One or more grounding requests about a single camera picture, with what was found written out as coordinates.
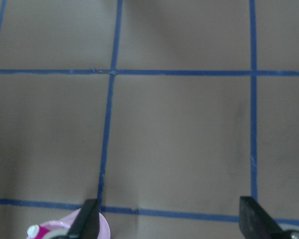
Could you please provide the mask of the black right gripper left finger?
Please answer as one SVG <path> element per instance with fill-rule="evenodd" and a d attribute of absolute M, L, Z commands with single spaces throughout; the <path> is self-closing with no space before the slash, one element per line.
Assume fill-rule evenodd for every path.
<path fill-rule="evenodd" d="M 66 234 L 67 239 L 96 239 L 100 232 L 99 203 L 87 199 Z"/>

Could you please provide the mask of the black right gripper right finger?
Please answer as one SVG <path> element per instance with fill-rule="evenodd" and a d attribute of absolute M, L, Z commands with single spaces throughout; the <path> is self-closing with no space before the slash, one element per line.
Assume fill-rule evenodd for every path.
<path fill-rule="evenodd" d="M 245 239 L 280 239 L 283 230 L 250 196 L 239 199 L 239 229 Z"/>

